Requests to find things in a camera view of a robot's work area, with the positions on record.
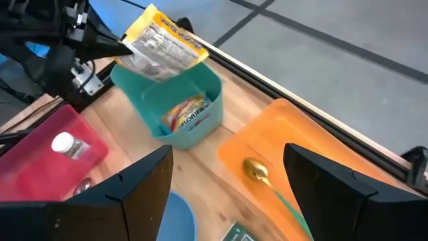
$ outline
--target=red tray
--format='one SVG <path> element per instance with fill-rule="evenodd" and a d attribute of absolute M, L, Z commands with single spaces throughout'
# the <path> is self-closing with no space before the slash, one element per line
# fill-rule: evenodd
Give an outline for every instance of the red tray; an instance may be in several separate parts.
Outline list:
<path fill-rule="evenodd" d="M 91 146 L 78 160 L 51 149 L 64 131 Z M 62 200 L 107 153 L 102 139 L 65 105 L 0 157 L 0 201 Z"/>

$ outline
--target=spoon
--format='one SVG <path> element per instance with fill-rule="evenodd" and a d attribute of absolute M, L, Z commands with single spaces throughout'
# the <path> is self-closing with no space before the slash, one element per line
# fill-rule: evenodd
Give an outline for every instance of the spoon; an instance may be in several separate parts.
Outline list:
<path fill-rule="evenodd" d="M 254 181 L 262 181 L 264 182 L 268 187 L 270 187 L 276 194 L 276 196 L 281 200 L 281 202 L 289 209 L 289 211 L 292 213 L 292 215 L 297 219 L 300 226 L 305 230 L 305 232 L 313 239 L 308 224 L 306 223 L 305 219 L 302 215 L 300 215 L 299 212 L 297 212 L 285 199 L 284 197 L 274 189 L 272 184 L 270 183 L 268 179 L 268 169 L 266 166 L 259 162 L 256 159 L 253 158 L 246 158 L 243 161 L 243 170 L 245 171 L 245 174 L 251 178 Z"/>

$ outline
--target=snack package in bin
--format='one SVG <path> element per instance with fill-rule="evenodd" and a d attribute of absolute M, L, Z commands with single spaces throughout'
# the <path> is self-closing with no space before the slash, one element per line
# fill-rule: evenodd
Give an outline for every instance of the snack package in bin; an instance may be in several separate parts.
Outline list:
<path fill-rule="evenodd" d="M 153 4 L 126 30 L 122 43 L 134 54 L 118 56 L 116 61 L 156 81 L 177 76 L 208 56 L 208 51 L 197 40 Z"/>

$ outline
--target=blue object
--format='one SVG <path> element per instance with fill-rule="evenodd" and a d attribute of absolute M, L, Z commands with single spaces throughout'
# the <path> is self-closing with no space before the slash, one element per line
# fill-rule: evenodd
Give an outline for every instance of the blue object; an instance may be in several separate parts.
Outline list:
<path fill-rule="evenodd" d="M 111 78 L 134 105 L 152 137 L 178 149 L 192 148 L 223 120 L 220 77 L 204 63 L 164 82 L 154 82 L 119 65 L 113 68 Z M 182 101 L 201 93 L 212 103 L 178 131 L 166 135 L 161 118 Z"/>
<path fill-rule="evenodd" d="M 197 229 L 190 205 L 177 193 L 170 192 L 156 241 L 195 241 Z"/>

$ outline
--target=orange cutting board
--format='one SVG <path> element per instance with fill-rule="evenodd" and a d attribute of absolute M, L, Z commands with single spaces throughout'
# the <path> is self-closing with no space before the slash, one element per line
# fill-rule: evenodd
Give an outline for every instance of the orange cutting board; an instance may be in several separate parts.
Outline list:
<path fill-rule="evenodd" d="M 284 146 L 295 143 L 365 175 L 398 186 L 397 180 L 362 158 L 285 99 L 272 102 L 256 119 L 220 146 L 219 158 L 260 201 L 264 212 L 288 240 L 309 240 L 297 220 L 264 183 L 243 172 L 245 158 L 267 166 L 273 187 L 298 211 L 283 164 Z"/>

